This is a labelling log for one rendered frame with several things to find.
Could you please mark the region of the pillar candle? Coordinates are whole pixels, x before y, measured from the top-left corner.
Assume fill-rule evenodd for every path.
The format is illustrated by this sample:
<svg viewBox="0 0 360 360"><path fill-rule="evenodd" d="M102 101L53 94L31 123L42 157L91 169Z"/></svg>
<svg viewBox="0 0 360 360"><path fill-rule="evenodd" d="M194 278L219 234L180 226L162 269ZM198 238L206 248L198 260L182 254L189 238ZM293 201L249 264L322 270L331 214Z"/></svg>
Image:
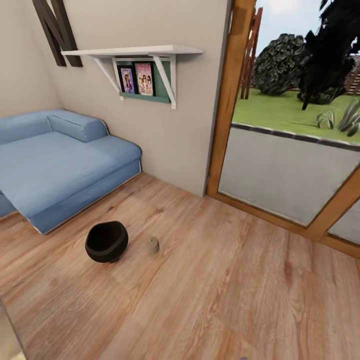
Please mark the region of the pillar candle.
<svg viewBox="0 0 360 360"><path fill-rule="evenodd" d="M151 236L146 240L147 251L151 255L155 255L160 250L159 240L155 236Z"/></svg>

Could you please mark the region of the cauldron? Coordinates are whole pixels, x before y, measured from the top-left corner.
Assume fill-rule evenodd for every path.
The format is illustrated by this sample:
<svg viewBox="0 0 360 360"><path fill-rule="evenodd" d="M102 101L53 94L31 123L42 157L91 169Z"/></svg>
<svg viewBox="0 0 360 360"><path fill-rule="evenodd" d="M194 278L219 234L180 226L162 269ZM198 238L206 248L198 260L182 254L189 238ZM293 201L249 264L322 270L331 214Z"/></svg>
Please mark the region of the cauldron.
<svg viewBox="0 0 360 360"><path fill-rule="evenodd" d="M99 223L91 228L85 242L88 256L98 263L115 263L125 252L129 235L120 221Z"/></svg>

